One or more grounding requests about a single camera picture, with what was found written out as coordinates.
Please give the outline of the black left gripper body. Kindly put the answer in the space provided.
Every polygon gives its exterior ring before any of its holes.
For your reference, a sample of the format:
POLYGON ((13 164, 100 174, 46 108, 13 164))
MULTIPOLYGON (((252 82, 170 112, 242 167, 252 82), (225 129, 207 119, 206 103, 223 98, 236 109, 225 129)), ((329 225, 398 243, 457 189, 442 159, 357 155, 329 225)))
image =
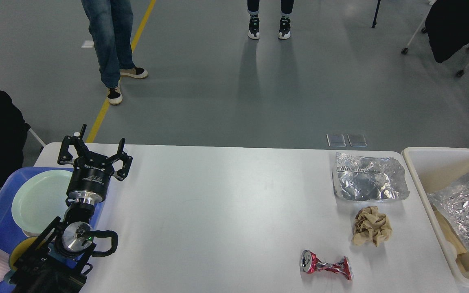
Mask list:
POLYGON ((75 161, 66 192, 69 199, 89 204, 105 201, 114 168, 102 162, 97 162, 97 166, 92 163, 86 160, 75 161))

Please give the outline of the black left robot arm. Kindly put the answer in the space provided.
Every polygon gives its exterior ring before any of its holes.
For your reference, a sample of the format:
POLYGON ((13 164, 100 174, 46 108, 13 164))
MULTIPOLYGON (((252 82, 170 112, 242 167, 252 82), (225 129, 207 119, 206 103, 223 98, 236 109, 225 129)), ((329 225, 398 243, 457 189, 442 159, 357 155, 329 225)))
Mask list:
POLYGON ((57 162, 73 165, 64 217, 54 218, 26 250, 13 250, 9 259, 8 283, 15 293, 78 293, 93 268, 89 258, 109 256, 118 247, 116 232, 94 230, 90 221, 106 199, 110 178, 123 181, 133 158, 124 151, 124 138, 110 157, 90 151, 85 129, 65 136, 60 146, 57 162))

